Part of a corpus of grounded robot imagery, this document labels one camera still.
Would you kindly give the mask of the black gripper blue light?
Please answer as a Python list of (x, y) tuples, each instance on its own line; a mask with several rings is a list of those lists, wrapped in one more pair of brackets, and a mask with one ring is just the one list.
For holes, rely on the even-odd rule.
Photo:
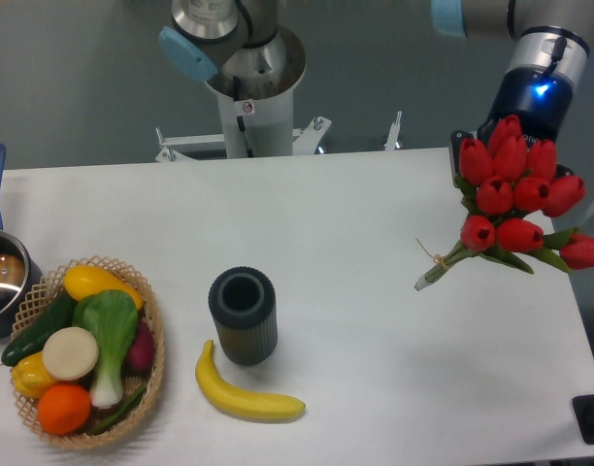
[[(554, 74), (545, 77), (542, 71), (531, 67), (515, 68), (503, 77), (487, 119), (478, 128), (478, 138), (487, 143), (497, 123), (515, 115), (528, 146), (543, 139), (555, 141), (573, 96), (572, 85), (563, 77)], [(471, 132), (461, 129), (450, 134), (448, 154), (453, 179), (459, 174), (461, 145), (471, 138)], [(555, 179), (573, 173), (571, 168), (557, 164)]]

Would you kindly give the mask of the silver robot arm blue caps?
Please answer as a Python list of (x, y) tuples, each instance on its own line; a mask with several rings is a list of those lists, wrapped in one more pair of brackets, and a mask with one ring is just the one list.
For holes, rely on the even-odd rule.
[[(486, 121), (483, 142), (517, 116), (528, 145), (555, 139), (594, 39), (594, 1), (435, 1), (434, 27), (456, 37), (507, 36), (516, 47)], [(278, 21), (274, 1), (176, 1), (158, 43), (218, 103), (228, 157), (310, 155), (330, 121), (293, 126), (293, 92), (306, 70), (303, 44)]]

